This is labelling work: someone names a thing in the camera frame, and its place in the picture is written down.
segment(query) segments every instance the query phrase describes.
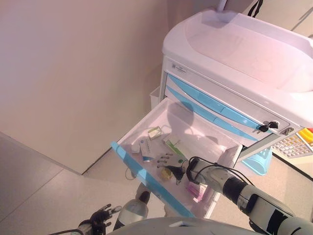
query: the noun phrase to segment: beige wall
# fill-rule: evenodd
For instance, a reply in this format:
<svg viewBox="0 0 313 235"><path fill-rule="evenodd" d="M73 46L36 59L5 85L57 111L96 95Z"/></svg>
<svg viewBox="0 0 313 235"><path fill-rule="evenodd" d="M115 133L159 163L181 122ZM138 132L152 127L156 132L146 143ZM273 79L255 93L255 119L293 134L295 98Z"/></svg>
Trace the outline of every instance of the beige wall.
<svg viewBox="0 0 313 235"><path fill-rule="evenodd" d="M228 0L247 13L253 0ZM0 131L82 173L148 111L163 38L218 0L3 0ZM312 0L265 0L292 29ZM294 31L313 34L313 14Z"/></svg>

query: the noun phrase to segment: pink package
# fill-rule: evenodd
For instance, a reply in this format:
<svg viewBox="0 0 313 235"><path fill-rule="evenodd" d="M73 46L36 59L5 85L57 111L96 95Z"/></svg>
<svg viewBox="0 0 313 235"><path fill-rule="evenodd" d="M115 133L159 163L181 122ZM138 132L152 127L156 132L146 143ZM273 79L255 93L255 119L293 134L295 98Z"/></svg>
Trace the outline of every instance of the pink package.
<svg viewBox="0 0 313 235"><path fill-rule="evenodd" d="M206 188L207 185L201 183L197 185L192 182L189 182L187 190L195 196L193 200L198 203L199 201L202 200Z"/></svg>

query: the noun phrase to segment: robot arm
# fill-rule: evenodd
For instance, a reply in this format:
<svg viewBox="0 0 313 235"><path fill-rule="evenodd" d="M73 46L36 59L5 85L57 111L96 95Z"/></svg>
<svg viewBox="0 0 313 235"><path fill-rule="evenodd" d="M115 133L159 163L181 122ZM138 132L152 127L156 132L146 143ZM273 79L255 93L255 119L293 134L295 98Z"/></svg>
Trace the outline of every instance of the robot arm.
<svg viewBox="0 0 313 235"><path fill-rule="evenodd" d="M212 165L194 158L186 174L191 182L209 185L235 203L249 216L249 224L256 232L268 235L312 234L312 223L294 217L292 210L285 204L247 184L218 164Z"/></svg>

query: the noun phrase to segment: white container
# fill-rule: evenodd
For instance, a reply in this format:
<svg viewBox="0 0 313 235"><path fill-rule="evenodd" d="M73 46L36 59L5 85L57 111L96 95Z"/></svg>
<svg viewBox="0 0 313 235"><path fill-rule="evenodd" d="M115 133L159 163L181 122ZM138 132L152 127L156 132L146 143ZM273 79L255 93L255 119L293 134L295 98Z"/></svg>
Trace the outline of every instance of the white container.
<svg viewBox="0 0 313 235"><path fill-rule="evenodd" d="M160 95L160 86L155 88L153 92L150 93L151 110L157 106L159 95Z"/></svg>
<svg viewBox="0 0 313 235"><path fill-rule="evenodd" d="M148 138L148 130L156 126L162 129L163 134L151 141L155 159L165 153L171 153L162 141L170 133L188 144L189 150L193 153L186 156L188 159L201 156L208 161L228 167L235 165L242 145L224 134L221 128L204 121L168 98L159 103L117 144L112 144L113 149L131 171L177 214L186 217L209 217L219 197L218 193L207 187L202 201L196 203L193 200L194 196L186 189L189 183L186 176L179 185L176 185L174 177L164 181L160 176L161 168L157 168L157 161L146 163L143 162L141 154L131 153L132 143Z"/></svg>

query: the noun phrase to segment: cable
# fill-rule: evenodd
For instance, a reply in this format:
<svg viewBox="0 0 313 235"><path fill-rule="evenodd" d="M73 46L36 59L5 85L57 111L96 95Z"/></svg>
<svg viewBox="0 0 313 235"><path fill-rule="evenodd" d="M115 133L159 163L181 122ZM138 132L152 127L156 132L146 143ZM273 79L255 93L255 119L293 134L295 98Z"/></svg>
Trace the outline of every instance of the cable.
<svg viewBox="0 0 313 235"><path fill-rule="evenodd" d="M194 159L194 158L198 158L198 159L200 159L200 160L202 160L202 161L204 161L204 162L207 162L207 163L210 163L210 164L214 164L213 162L210 162L210 161L208 161L208 160L206 160L206 159L204 159L204 158L197 157L197 156L194 156L194 157L190 158L190 159L189 159L189 164L190 164L191 160Z"/></svg>
<svg viewBox="0 0 313 235"><path fill-rule="evenodd" d="M248 16L252 16L252 13L253 13L253 11L254 11L254 9L255 9L255 7L256 7L256 10L255 10L255 12L254 12L254 15L252 16L252 17L255 18L256 15L259 13L262 4L263 4L263 0L258 0L258 1L251 7L251 9L249 10Z"/></svg>
<svg viewBox="0 0 313 235"><path fill-rule="evenodd" d="M64 231L60 231L60 232L53 233L53 234L48 234L48 235L66 234L66 233L70 233L70 232L77 232L80 235L84 235L83 232L80 231L79 229L69 229L69 230L64 230Z"/></svg>
<svg viewBox="0 0 313 235"><path fill-rule="evenodd" d="M203 171L203 170L205 170L205 169L207 169L207 168L209 168L209 167L212 167L212 166L214 166L214 165L207 165L207 166L205 166L204 168L202 168L201 170L199 170L199 172L196 174L196 176L195 176L195 180L196 180L196 178L200 175L200 173Z"/></svg>
<svg viewBox="0 0 313 235"><path fill-rule="evenodd" d="M191 162L191 160L192 159L194 159L194 158L197 158L197 159L200 159L200 160L202 160L202 161L204 161L204 162L207 162L207 163L209 163L209 164L211 164L210 166L219 166L219 167L222 167L222 168L225 168L225 169L227 169L227 170L229 170L231 173L233 173L234 175L236 175L239 179L241 179L242 181L244 181L244 182L246 182L247 183L247 181L251 184L251 185L253 185L254 186L254 184L253 184L253 182L250 180L250 179L248 179L243 173L241 173L240 171L238 171L238 170L235 170L235 169L233 169L233 168L229 168L229 167L227 167L227 166L223 166L223 165L220 165L220 164L218 164L218 163L213 163L213 162L210 162L210 161L208 161L208 160L206 160L206 159L203 159L203 158L201 158L201 157L197 157L197 156L194 156L194 157L192 157L192 158L190 158L189 159L189 164L190 164L190 162ZM200 172L202 172L204 169L206 169L206 168L208 168L209 166L205 166L204 168L202 168L197 174L196 174L196 176L195 176L195 179L198 177L198 175L199 175L199 173Z"/></svg>
<svg viewBox="0 0 313 235"><path fill-rule="evenodd" d="M131 175L132 175L133 178L127 177L127 171L128 171L128 170L130 170L129 167L128 167L128 168L126 169L126 171L125 171L125 178L126 178L127 180L134 180L134 179L136 178L136 176L133 175L133 173L132 173L131 170L130 170L130 173L131 173Z"/></svg>

